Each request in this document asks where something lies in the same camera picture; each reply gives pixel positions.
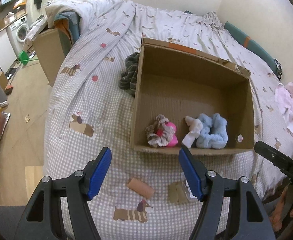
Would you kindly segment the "person's hand holding gripper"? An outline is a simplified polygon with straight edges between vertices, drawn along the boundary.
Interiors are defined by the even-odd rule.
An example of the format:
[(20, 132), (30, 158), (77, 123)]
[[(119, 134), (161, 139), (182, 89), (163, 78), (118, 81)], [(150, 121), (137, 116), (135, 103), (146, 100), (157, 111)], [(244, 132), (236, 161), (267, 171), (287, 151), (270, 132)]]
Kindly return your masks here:
[(270, 222), (274, 232), (282, 229), (283, 220), (287, 215), (293, 218), (293, 184), (285, 187), (271, 213)]

